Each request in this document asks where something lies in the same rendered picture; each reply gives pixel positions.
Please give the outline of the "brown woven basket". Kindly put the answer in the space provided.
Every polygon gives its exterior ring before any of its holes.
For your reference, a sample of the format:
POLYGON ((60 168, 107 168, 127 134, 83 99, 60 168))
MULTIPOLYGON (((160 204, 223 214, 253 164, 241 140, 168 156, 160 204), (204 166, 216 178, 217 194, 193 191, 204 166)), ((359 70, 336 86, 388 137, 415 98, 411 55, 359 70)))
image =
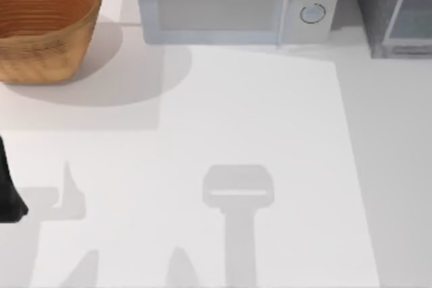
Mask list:
POLYGON ((79 70, 102 0, 0 0, 0 83, 52 84, 79 70))

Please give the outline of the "pale microwave oven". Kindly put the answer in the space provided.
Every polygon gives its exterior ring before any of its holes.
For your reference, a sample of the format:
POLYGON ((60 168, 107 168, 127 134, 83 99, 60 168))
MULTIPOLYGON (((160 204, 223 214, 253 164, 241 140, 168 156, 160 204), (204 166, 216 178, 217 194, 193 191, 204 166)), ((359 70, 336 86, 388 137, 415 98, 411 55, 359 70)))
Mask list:
POLYGON ((338 0, 289 0, 282 45, 317 44, 327 40, 338 0), (314 3, 326 9, 326 16, 317 24, 305 24, 300 11, 314 3))

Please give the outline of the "round microwave knob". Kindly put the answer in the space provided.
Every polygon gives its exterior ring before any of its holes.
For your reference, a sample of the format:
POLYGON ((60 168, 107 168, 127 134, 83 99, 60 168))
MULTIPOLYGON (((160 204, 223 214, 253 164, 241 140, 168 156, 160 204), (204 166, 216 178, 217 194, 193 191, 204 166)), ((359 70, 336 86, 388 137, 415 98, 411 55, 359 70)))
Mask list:
POLYGON ((317 24, 326 16, 326 9, 318 3, 303 7, 300 11, 300 19, 305 24, 317 24))

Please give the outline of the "pale microwave door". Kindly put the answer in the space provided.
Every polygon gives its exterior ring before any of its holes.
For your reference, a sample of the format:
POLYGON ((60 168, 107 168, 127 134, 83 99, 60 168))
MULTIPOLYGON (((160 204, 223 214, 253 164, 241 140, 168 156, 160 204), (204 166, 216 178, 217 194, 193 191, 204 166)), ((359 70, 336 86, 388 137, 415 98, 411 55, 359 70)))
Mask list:
POLYGON ((279 45, 285 0, 138 0, 152 45, 279 45))

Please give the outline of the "grey cabinet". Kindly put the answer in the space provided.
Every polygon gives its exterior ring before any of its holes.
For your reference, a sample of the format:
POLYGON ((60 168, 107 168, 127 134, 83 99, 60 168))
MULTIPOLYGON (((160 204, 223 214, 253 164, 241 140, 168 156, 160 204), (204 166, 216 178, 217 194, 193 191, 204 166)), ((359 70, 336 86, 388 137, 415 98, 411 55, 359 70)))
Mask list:
POLYGON ((432 0, 357 0, 371 57, 432 59, 432 0))

